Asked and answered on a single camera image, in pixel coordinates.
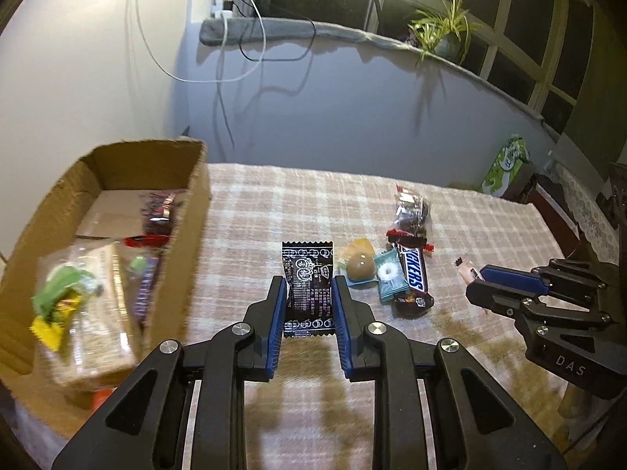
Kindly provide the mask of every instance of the teal candy package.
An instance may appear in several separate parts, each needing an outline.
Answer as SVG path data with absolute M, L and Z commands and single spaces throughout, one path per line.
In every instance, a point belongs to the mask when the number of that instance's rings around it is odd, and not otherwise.
M 404 277 L 398 251 L 391 249 L 374 257 L 374 267 L 379 278 L 379 298 L 391 301 L 399 293 L 409 293 L 410 285 Z

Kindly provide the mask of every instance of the round brown candy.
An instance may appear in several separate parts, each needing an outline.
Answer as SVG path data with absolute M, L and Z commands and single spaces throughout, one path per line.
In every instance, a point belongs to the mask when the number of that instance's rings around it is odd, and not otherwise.
M 346 273 L 350 280 L 358 282 L 374 277 L 374 261 L 367 254 L 354 254 L 346 264 Z

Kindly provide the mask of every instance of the yellow candy wrapper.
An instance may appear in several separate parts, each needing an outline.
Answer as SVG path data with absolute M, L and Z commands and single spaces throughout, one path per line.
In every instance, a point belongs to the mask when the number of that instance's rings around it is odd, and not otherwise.
M 58 301 L 47 323 L 41 316 L 37 316 L 31 325 L 31 332 L 52 351 L 59 351 L 73 313 L 78 309 L 82 297 L 71 293 L 68 298 Z

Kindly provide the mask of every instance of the cardboard box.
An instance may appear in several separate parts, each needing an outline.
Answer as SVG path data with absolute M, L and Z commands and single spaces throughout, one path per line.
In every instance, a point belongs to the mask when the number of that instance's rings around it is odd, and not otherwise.
M 100 193 L 76 230 L 88 239 L 123 239 L 143 233 L 142 207 L 149 190 L 106 190 Z
M 187 189 L 162 258 L 142 356 L 161 341 L 177 338 L 193 287 L 209 202 L 206 153 L 203 142 L 191 139 L 100 146 L 58 180 L 18 240 L 0 283 L 0 380 L 17 401 L 65 438 L 71 438 L 89 417 L 92 395 L 64 395 L 39 359 L 29 331 L 38 260 L 74 241 L 79 224 L 103 191 Z

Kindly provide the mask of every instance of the candy wrapper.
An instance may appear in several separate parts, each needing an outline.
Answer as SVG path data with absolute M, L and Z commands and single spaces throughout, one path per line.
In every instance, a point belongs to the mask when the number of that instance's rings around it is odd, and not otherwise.
M 130 279 L 121 248 L 110 240 L 79 243 L 40 263 L 34 305 L 44 291 L 62 291 L 60 274 L 69 275 L 68 268 L 80 271 L 90 285 L 68 287 L 48 316 L 37 316 L 31 327 L 43 343 L 52 378 L 63 387 L 112 387 L 138 363 L 139 326 L 129 310 Z
M 374 257 L 374 266 L 379 278 L 379 298 L 382 302 L 389 302 L 396 295 L 410 291 L 410 286 L 403 277 L 396 249 L 377 254 Z
M 484 280 L 484 278 L 481 275 L 481 272 L 479 272 L 475 268 L 472 261 L 470 260 L 464 260 L 460 256 L 459 258 L 455 260 L 455 266 L 457 267 L 457 271 L 460 273 L 460 276 L 462 276 L 462 279 L 464 280 L 466 285 L 470 284 L 475 279 Z
M 283 242 L 282 257 L 289 285 L 283 335 L 334 334 L 331 312 L 333 242 Z
M 145 326 L 148 317 L 152 289 L 155 286 L 159 274 L 159 259 L 159 256 L 156 255 L 146 257 L 145 266 L 141 270 L 137 270 L 139 274 L 139 287 L 135 294 L 133 313 L 142 328 Z
M 400 244 L 395 245 L 395 248 L 398 250 L 400 265 L 410 290 L 408 293 L 397 295 L 394 298 L 394 306 L 402 315 L 422 316 L 434 305 L 433 297 L 429 294 L 422 249 L 406 248 Z
M 151 192 L 143 208 L 143 232 L 146 235 L 169 235 L 176 222 L 184 190 Z
M 391 244 L 424 248 L 427 243 L 429 204 L 418 193 L 396 186 L 396 215 L 386 234 Z
M 372 258 L 376 253 L 366 238 L 353 240 L 337 256 L 337 264 L 346 275 L 350 287 L 373 286 L 377 283 L 376 270 Z

